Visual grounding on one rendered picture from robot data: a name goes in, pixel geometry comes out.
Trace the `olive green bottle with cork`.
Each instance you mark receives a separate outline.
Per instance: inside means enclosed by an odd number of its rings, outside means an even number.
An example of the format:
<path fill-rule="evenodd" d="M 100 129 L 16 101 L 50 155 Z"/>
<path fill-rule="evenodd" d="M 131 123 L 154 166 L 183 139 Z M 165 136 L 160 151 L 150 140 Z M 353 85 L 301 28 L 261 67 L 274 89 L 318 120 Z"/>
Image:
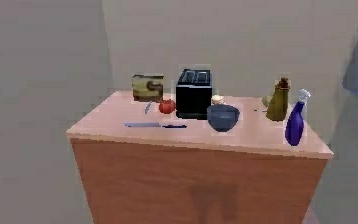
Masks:
<path fill-rule="evenodd" d="M 275 85 L 274 93 L 269 101 L 266 117 L 271 121 L 280 122 L 286 117 L 288 110 L 289 80 L 281 77 Z"/>

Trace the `blue spray bottle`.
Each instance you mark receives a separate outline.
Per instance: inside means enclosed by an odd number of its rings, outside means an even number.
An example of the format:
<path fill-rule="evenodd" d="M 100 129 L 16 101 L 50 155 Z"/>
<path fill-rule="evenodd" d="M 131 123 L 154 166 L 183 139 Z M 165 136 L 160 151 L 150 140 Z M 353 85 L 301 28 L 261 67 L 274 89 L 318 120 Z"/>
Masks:
<path fill-rule="evenodd" d="M 306 89 L 300 89 L 298 101 L 289 115 L 285 129 L 285 139 L 291 146 L 297 146 L 301 141 L 304 131 L 304 119 L 302 112 L 310 96 L 311 94 L 309 91 Z"/>

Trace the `red tomato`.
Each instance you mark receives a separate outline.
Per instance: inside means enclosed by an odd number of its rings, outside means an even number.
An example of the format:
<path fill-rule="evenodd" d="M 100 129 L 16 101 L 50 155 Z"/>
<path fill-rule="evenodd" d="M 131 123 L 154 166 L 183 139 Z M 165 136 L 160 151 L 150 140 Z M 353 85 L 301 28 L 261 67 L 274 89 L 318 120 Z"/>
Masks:
<path fill-rule="evenodd" d="M 162 100 L 159 104 L 159 111 L 163 114 L 171 114 L 176 109 L 176 104 L 173 100 Z"/>

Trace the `black toaster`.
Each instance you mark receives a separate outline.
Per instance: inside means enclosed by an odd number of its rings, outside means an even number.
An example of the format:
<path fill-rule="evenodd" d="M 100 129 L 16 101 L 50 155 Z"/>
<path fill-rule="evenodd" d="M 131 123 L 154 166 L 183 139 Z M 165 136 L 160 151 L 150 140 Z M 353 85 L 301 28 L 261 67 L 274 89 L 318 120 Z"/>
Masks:
<path fill-rule="evenodd" d="M 175 88 L 176 116 L 182 119 L 206 120 L 213 93 L 210 71 L 184 69 Z"/>

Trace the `brown bread loaf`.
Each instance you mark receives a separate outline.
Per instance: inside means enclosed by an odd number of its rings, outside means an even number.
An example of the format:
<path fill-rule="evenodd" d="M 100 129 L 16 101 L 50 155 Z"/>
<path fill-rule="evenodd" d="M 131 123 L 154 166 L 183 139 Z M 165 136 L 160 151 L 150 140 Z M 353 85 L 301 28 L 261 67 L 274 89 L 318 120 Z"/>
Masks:
<path fill-rule="evenodd" d="M 161 75 L 134 75 L 131 81 L 134 100 L 160 102 L 163 98 L 163 79 Z"/>

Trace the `blue bowl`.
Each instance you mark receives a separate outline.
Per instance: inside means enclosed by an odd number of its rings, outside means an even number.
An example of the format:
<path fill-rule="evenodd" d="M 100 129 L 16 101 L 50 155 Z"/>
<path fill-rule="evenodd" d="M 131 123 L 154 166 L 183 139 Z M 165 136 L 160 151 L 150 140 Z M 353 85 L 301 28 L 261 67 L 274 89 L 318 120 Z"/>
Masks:
<path fill-rule="evenodd" d="M 208 124 L 217 132 L 228 132 L 238 122 L 240 111 L 231 105 L 217 104 L 207 108 Z"/>

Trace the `brown wooden counter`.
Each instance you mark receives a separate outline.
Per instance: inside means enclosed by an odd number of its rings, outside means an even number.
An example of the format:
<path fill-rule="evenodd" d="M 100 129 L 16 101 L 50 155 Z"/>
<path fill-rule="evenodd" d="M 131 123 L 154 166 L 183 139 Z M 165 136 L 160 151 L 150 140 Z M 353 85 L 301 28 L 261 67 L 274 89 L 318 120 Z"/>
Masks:
<path fill-rule="evenodd" d="M 94 224 L 302 224 L 332 151 L 311 128 L 288 145 L 258 98 L 225 100 L 240 111 L 227 133 L 145 114 L 128 91 L 68 129 Z"/>

